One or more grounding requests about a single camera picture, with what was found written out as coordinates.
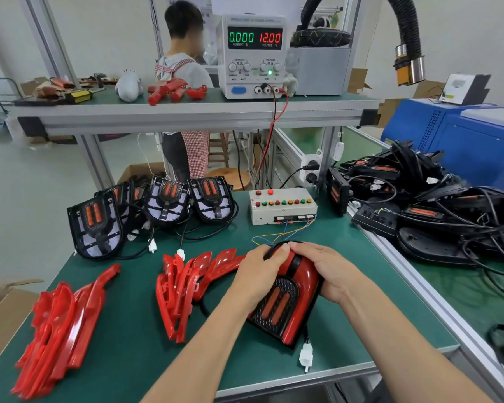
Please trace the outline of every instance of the white shirt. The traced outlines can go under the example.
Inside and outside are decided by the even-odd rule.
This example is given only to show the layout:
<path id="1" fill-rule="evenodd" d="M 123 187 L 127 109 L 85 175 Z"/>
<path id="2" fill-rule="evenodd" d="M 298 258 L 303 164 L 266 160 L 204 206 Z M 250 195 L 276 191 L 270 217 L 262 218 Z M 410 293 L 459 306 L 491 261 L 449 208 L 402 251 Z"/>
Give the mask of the white shirt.
<path id="1" fill-rule="evenodd" d="M 158 61 L 158 64 L 161 67 L 170 67 L 183 59 L 192 59 L 192 58 L 186 53 L 175 53 L 174 55 L 163 56 Z M 161 75 L 162 75 L 161 71 L 157 71 L 157 74 L 155 75 L 157 80 L 161 79 Z M 211 77 L 207 73 L 207 70 L 197 62 L 190 62 L 180 67 L 178 70 L 175 71 L 174 78 L 180 78 L 185 80 L 188 83 L 188 87 L 192 87 L 194 89 L 202 87 L 203 85 L 206 85 L 209 88 L 213 87 L 213 82 L 211 80 Z"/>

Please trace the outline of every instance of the black pants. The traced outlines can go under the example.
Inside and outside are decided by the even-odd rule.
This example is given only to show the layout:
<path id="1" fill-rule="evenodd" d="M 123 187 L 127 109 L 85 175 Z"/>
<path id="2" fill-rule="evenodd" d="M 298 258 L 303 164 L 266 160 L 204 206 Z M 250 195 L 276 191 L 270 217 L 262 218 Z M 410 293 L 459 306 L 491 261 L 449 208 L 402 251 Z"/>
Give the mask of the black pants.
<path id="1" fill-rule="evenodd" d="M 181 133 L 162 134 L 162 153 L 172 165 L 176 180 L 187 182 L 190 179 L 188 155 Z"/>

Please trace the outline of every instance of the blue machine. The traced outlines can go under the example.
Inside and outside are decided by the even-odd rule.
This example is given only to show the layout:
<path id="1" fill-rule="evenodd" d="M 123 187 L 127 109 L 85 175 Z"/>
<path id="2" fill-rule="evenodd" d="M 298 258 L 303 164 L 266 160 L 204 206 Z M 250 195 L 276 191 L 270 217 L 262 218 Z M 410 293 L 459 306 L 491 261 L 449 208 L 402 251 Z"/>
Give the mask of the blue machine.
<path id="1" fill-rule="evenodd" d="M 412 140 L 423 153 L 444 150 L 441 165 L 472 186 L 504 190 L 504 108 L 452 106 L 429 99 L 402 101 L 382 141 Z"/>

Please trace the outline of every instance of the blue switch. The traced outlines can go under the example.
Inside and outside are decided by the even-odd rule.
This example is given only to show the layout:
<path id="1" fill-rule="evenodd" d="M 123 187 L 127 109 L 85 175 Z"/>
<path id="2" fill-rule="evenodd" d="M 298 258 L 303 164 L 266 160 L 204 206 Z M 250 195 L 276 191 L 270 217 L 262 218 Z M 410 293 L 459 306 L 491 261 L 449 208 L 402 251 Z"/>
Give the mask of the blue switch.
<path id="1" fill-rule="evenodd" d="M 232 87 L 233 94 L 245 94 L 247 92 L 247 88 L 244 86 L 234 86 Z"/>

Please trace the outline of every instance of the checkered apron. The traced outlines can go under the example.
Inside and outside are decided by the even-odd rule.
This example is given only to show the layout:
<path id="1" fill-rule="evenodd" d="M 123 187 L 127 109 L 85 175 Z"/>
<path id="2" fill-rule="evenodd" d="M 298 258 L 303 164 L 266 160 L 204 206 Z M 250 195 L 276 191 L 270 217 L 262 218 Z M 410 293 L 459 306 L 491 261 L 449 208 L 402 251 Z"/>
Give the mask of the checkered apron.
<path id="1" fill-rule="evenodd" d="M 195 60 L 183 59 L 171 66 L 166 66 L 166 58 L 155 65 L 155 76 L 160 80 L 171 80 L 175 72 L 188 63 L 194 63 Z M 188 170 L 191 178 L 203 178 L 207 172 L 209 163 L 209 134 L 207 131 L 181 132 L 185 142 Z"/>

